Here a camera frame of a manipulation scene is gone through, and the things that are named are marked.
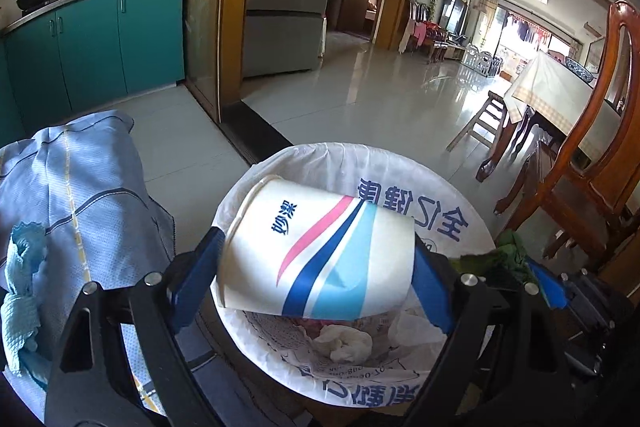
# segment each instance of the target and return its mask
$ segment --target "white tablecloth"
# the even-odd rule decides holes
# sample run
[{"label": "white tablecloth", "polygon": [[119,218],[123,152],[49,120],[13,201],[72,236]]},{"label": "white tablecloth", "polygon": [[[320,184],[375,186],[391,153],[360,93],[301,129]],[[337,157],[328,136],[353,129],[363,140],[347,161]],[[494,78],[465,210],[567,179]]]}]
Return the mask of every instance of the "white tablecloth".
[{"label": "white tablecloth", "polygon": [[[569,134],[589,102],[593,89],[549,55],[538,54],[525,66],[504,94],[513,123],[522,120],[527,105],[544,116],[564,134]],[[595,161],[607,150],[620,125],[620,117],[603,103],[600,112],[580,142],[580,149]],[[640,185],[627,205],[640,206]]]}]

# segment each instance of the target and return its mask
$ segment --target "yellow stripe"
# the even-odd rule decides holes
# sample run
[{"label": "yellow stripe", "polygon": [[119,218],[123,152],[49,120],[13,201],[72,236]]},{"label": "yellow stripe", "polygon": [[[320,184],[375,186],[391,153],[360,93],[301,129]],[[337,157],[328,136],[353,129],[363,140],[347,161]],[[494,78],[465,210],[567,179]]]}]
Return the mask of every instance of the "yellow stripe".
[{"label": "yellow stripe", "polygon": [[134,375],[133,373],[131,374],[133,375],[133,381],[136,383],[138,394],[142,397],[142,400],[144,400],[145,403],[149,406],[149,409],[159,413],[160,410],[158,409],[158,407],[156,407],[156,404],[151,401],[151,399],[149,398],[149,395],[145,391],[145,388],[142,387],[142,384],[140,384],[140,380],[136,378],[136,375]]},{"label": "yellow stripe", "polygon": [[86,253],[84,246],[82,245],[82,235],[80,234],[80,224],[78,223],[78,217],[76,216],[76,202],[74,201],[74,194],[71,190],[71,151],[69,150],[68,132],[65,126],[65,130],[62,132],[63,139],[65,141],[65,184],[66,195],[69,198],[69,208],[71,210],[71,222],[74,226],[74,237],[76,239],[76,247],[78,247],[78,258],[80,265],[82,266],[82,275],[84,282],[91,280],[91,273],[89,272],[89,264],[86,261]]}]

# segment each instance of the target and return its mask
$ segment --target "wooden stool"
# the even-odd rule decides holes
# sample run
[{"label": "wooden stool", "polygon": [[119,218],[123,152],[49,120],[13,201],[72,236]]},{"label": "wooden stool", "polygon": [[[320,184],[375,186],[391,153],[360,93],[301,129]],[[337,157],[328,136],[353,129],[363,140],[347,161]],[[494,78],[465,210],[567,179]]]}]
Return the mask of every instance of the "wooden stool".
[{"label": "wooden stool", "polygon": [[[490,107],[495,110],[498,110],[499,113],[495,114],[494,112],[490,111],[489,110]],[[494,120],[497,120],[499,122],[498,127],[492,127],[491,124],[486,123],[483,120],[480,120],[480,117],[482,116],[483,113],[487,113],[491,118],[493,118]],[[493,91],[489,91],[489,97],[487,97],[486,102],[484,102],[482,109],[480,109],[480,111],[478,111],[475,114],[475,116],[469,121],[469,123],[467,123],[462,128],[462,131],[460,131],[458,135],[451,141],[451,143],[447,145],[447,151],[451,152],[453,150],[453,147],[458,145],[458,143],[460,142],[460,140],[462,140],[465,134],[470,134],[476,140],[478,140],[481,144],[489,147],[490,155],[493,154],[494,148],[496,147],[498,143],[498,139],[500,138],[500,133],[502,132],[502,126],[504,125],[504,121],[506,120],[506,118],[507,118],[507,107],[504,105],[504,99],[499,94],[495,94]],[[494,139],[492,141],[489,141],[484,136],[481,136],[480,134],[476,133],[476,131],[474,131],[474,126],[476,126],[476,124],[479,125],[480,127],[485,128],[487,131],[493,134]]]}]

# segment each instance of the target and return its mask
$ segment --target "teal rag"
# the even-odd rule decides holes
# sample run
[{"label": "teal rag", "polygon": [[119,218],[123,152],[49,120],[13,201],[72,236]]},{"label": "teal rag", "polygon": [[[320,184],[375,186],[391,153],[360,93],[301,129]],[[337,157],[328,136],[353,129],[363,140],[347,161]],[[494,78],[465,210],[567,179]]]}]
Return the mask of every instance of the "teal rag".
[{"label": "teal rag", "polygon": [[36,352],[40,318],[33,296],[33,275],[46,254],[43,225],[20,223],[13,227],[4,267],[8,293],[0,307],[2,344],[9,371],[14,375],[26,372],[44,391],[50,362]]}]

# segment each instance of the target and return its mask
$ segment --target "cabinet door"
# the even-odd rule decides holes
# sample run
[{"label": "cabinet door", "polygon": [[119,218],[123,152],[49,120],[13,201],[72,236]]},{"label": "cabinet door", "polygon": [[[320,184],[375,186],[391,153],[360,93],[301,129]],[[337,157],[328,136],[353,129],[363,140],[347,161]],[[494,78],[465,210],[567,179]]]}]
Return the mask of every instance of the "cabinet door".
[{"label": "cabinet door", "polygon": [[118,0],[118,25],[127,92],[184,78],[182,0]]},{"label": "cabinet door", "polygon": [[81,0],[56,11],[60,62],[74,113],[127,95],[117,3]]},{"label": "cabinet door", "polygon": [[0,147],[21,138],[24,138],[24,128],[18,106],[15,105],[14,92],[9,83],[4,46],[0,42]]},{"label": "cabinet door", "polygon": [[34,19],[9,33],[4,42],[9,80],[28,134],[71,115],[54,16],[52,12]]}]

